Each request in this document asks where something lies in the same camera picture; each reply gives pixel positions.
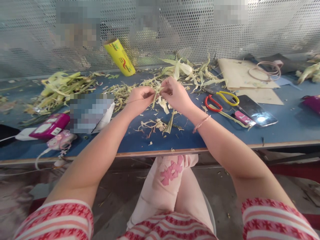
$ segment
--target red and white striped clothing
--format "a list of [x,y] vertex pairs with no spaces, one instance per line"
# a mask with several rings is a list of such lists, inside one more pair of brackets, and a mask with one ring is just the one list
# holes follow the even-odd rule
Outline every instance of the red and white striped clothing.
[[[247,199],[242,204],[243,239],[319,240],[297,210],[271,199]],[[32,213],[15,234],[17,240],[91,239],[93,214],[79,200],[59,200]],[[119,239],[217,239],[192,216],[176,212],[153,216],[131,228]]]

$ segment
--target metal mesh panel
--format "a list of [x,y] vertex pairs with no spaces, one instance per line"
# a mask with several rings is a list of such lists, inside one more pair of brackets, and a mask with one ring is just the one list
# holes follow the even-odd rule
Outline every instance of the metal mesh panel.
[[100,47],[59,47],[54,0],[2,0],[0,78],[116,69],[102,43],[119,38],[135,67],[179,51],[190,61],[320,49],[319,0],[249,0],[248,24],[214,24],[214,0],[101,0]]

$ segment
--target leg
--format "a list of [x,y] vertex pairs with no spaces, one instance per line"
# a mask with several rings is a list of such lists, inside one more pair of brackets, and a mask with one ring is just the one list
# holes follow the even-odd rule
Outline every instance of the leg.
[[191,158],[186,156],[156,158],[142,187],[136,208],[128,221],[127,229],[154,215],[174,211],[182,172],[198,161],[198,155],[191,155],[194,156]]
[[213,232],[206,202],[191,168],[183,171],[175,211],[195,217]]

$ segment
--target workbench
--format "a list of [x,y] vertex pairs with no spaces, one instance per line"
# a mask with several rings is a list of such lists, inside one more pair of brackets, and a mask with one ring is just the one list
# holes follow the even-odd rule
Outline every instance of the workbench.
[[[134,83],[141,83],[143,79],[152,77],[153,75],[149,74],[148,71],[139,72],[131,77],[125,77],[120,72],[113,72],[109,77],[100,76],[96,78],[99,83],[102,82],[103,84],[97,86],[94,93],[102,93],[102,88],[105,86],[111,87],[114,84],[122,84],[121,82],[133,85]],[[283,77],[293,82],[297,80],[293,75]],[[43,90],[43,85],[39,84],[39,82],[40,81],[21,80],[19,82],[16,81],[15,83],[1,83],[2,89],[22,85],[22,87],[0,92],[0,95],[8,97],[8,101],[17,101],[17,104],[10,110],[9,114],[0,113],[1,124],[19,128],[19,122],[31,118],[29,114],[23,112],[23,109],[25,108],[24,104],[31,103],[31,98],[38,96]],[[301,103],[301,98],[305,95],[319,95],[320,84],[315,84],[306,80],[299,87],[302,91],[290,85],[281,86],[281,88],[275,89],[277,95],[284,102],[284,106],[261,104],[264,109],[269,111],[279,121],[278,123],[265,128],[254,126],[248,131],[248,129],[242,128],[237,123],[227,119],[219,113],[209,111],[208,114],[252,149],[318,145],[320,144],[320,116],[307,106],[304,106]],[[188,91],[191,100],[201,108],[201,105],[204,105],[203,101],[207,94],[191,94],[191,90]],[[229,115],[231,115],[234,110],[237,110],[236,107],[232,109],[231,106],[221,101],[221,99],[219,102]],[[117,158],[150,157],[207,151],[201,136],[198,133],[192,133],[194,125],[188,121],[185,116],[180,114],[174,116],[173,123],[182,127],[184,129],[183,131],[172,128],[171,134],[165,133],[162,135],[157,129],[156,133],[151,134],[150,138],[148,138],[151,130],[149,128],[144,129],[144,133],[135,131],[141,125],[141,121],[146,122],[149,119],[155,120],[156,118],[161,118],[162,121],[166,122],[170,120],[172,110],[170,110],[170,114],[166,115],[158,104],[156,104],[155,108],[159,109],[159,114],[157,116],[154,115],[157,112],[149,107],[149,110],[142,113],[143,116],[138,116],[131,122],[119,146],[116,155]],[[59,112],[63,112],[66,109],[68,108],[64,107]],[[72,142],[72,147],[66,157],[73,159],[95,136],[96,134],[78,134],[78,138]],[[0,164],[32,163],[35,158],[47,148],[45,142],[46,141],[43,140],[15,141],[0,149]],[[50,151],[45,154],[40,161],[53,162],[57,160],[56,157],[58,155],[58,151]]]

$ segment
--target phone screen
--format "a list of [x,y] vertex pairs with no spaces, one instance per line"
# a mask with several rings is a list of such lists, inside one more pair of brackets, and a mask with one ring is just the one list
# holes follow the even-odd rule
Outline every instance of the phone screen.
[[238,108],[261,127],[265,127],[278,122],[278,120],[274,116],[260,107],[247,95],[238,96],[238,98],[240,100]]

